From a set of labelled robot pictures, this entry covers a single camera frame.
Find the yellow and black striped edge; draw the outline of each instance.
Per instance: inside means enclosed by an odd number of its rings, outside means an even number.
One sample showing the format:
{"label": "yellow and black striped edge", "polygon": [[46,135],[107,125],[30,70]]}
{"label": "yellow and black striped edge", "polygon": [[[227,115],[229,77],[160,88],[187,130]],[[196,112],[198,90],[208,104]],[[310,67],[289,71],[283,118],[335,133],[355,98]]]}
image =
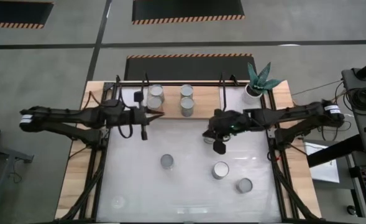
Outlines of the yellow and black striped edge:
{"label": "yellow and black striped edge", "polygon": [[43,24],[0,22],[0,28],[42,29],[43,27]]}
{"label": "yellow and black striped edge", "polygon": [[245,19],[244,15],[230,16],[196,16],[196,17],[179,17],[166,19],[144,19],[132,21],[133,25],[148,25],[148,24],[164,24],[172,22],[203,22],[203,21],[225,21]]}
{"label": "yellow and black striped edge", "polygon": [[171,58],[171,57],[251,57],[252,54],[173,54],[173,55],[129,55],[130,58]]}

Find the white pot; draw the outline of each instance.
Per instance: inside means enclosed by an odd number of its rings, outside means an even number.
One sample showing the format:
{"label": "white pot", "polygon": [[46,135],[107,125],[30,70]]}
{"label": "white pot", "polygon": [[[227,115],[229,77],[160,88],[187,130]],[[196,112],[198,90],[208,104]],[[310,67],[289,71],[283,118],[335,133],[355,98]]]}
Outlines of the white pot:
{"label": "white pot", "polygon": [[251,94],[248,93],[248,91],[246,89],[250,88],[249,84],[245,86],[244,92],[242,94],[242,100],[248,104],[248,105],[252,105],[254,103],[257,103],[260,99],[260,97],[262,97],[263,93],[258,95],[258,96],[252,96]]}

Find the white label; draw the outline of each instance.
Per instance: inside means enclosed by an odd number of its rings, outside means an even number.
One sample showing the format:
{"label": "white label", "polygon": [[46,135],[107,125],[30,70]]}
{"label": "white label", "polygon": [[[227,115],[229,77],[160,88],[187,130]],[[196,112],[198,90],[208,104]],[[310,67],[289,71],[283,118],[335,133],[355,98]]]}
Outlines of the white label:
{"label": "white label", "polygon": [[31,123],[31,121],[32,121],[31,118],[32,118],[31,114],[22,115],[20,124],[21,123]]}
{"label": "white label", "polygon": [[330,110],[331,113],[340,113],[340,110],[337,109],[337,110]]}
{"label": "white label", "polygon": [[21,119],[31,119],[32,115],[31,114],[26,114],[26,115],[22,115]]}
{"label": "white label", "polygon": [[340,108],[337,105],[331,105],[331,106],[325,106],[324,109],[325,110],[334,110],[334,109],[339,110]]}
{"label": "white label", "polygon": [[31,119],[21,119],[21,121],[20,121],[20,124],[21,123],[31,123]]}

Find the green plant leaf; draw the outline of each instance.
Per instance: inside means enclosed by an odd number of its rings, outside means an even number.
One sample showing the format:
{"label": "green plant leaf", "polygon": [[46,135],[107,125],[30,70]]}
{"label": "green plant leaf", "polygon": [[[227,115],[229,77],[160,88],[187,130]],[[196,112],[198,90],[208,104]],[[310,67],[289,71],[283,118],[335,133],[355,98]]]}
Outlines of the green plant leaf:
{"label": "green plant leaf", "polygon": [[256,88],[253,88],[252,89],[253,92],[255,92],[256,94],[262,94],[264,92],[264,90],[259,90],[259,89],[256,89]]}
{"label": "green plant leaf", "polygon": [[272,90],[272,88],[279,85],[283,80],[269,80],[264,84],[264,90]]}
{"label": "green plant leaf", "polygon": [[265,82],[267,81],[268,74],[270,74],[270,69],[271,69],[271,62],[269,62],[267,66],[262,70],[262,72],[260,72],[260,74],[258,75],[258,82],[257,82],[258,86],[264,86]]}
{"label": "green plant leaf", "polygon": [[249,71],[249,80],[250,80],[250,86],[254,86],[254,85],[257,85],[257,82],[258,82],[258,76],[257,74],[255,73],[255,70],[253,69],[253,66],[252,64],[248,63],[247,64],[247,68],[248,68],[248,71]]}

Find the silver can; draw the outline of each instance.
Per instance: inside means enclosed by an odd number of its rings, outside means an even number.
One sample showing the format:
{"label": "silver can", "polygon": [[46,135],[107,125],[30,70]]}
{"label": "silver can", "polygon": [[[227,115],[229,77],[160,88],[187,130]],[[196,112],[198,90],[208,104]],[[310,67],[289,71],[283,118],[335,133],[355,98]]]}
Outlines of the silver can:
{"label": "silver can", "polygon": [[149,88],[150,96],[159,97],[162,103],[165,101],[165,95],[163,94],[163,87],[161,85],[151,85]]}
{"label": "silver can", "polygon": [[194,100],[190,97],[184,97],[180,100],[181,114],[184,117],[190,117],[194,113]]}
{"label": "silver can", "polygon": [[213,138],[209,138],[209,137],[204,137],[203,141],[207,144],[213,144],[216,140],[214,140]]}
{"label": "silver can", "polygon": [[237,182],[236,187],[239,193],[244,194],[253,189],[253,184],[248,178],[243,178]]}
{"label": "silver can", "polygon": [[229,173],[230,168],[225,162],[218,162],[212,168],[212,175],[215,179],[221,180]]}
{"label": "silver can", "polygon": [[181,98],[190,97],[192,99],[193,95],[194,95],[194,88],[191,85],[185,84],[181,86],[180,88]]}
{"label": "silver can", "polygon": [[147,99],[147,107],[152,110],[160,110],[162,107],[162,99],[157,96],[150,96]]}
{"label": "silver can", "polygon": [[171,169],[173,167],[174,164],[174,159],[171,155],[169,154],[165,154],[160,158],[160,165],[164,168],[164,169]]}

